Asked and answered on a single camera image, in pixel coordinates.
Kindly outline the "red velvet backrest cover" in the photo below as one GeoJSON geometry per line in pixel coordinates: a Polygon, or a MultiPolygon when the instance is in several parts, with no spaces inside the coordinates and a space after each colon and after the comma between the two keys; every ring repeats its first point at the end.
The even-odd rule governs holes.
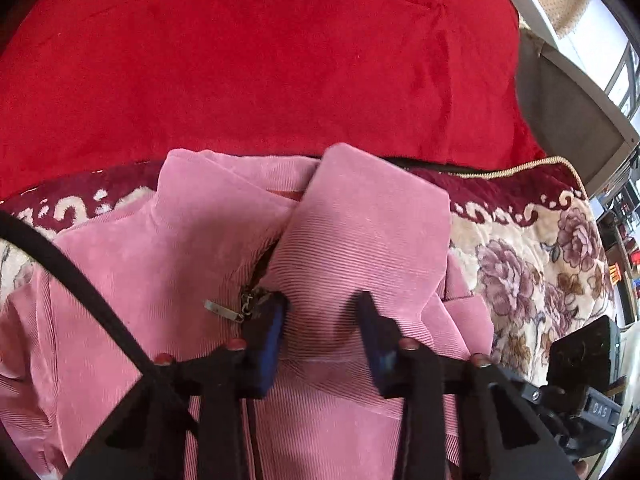
{"type": "Polygon", "coordinates": [[[544,154],[510,0],[39,0],[1,55],[1,192],[172,148],[479,170],[544,154]]]}

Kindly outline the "floral maroon sofa blanket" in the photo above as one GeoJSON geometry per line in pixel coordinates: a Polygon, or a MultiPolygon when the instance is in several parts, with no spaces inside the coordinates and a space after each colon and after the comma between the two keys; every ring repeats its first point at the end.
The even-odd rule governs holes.
{"type": "MultiPolygon", "coordinates": [[[[160,162],[82,172],[7,197],[2,210],[45,237],[156,190],[160,162]]],[[[546,380],[552,344],[615,314],[608,260],[582,181],[561,157],[489,174],[416,168],[446,190],[451,244],[495,326],[492,357],[546,380]]]]}

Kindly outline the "pink corduroy jacket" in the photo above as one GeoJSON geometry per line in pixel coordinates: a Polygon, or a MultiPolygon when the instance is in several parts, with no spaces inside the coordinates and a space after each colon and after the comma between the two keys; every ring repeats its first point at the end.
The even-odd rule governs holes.
{"type": "Polygon", "coordinates": [[[253,448],[268,479],[387,479],[400,404],[372,384],[350,298],[435,352],[488,352],[494,326],[450,252],[448,194],[336,144],[306,157],[175,150],[157,189],[58,234],[149,356],[204,356],[239,327],[257,289],[291,310],[276,382],[256,405],[253,448]]]}

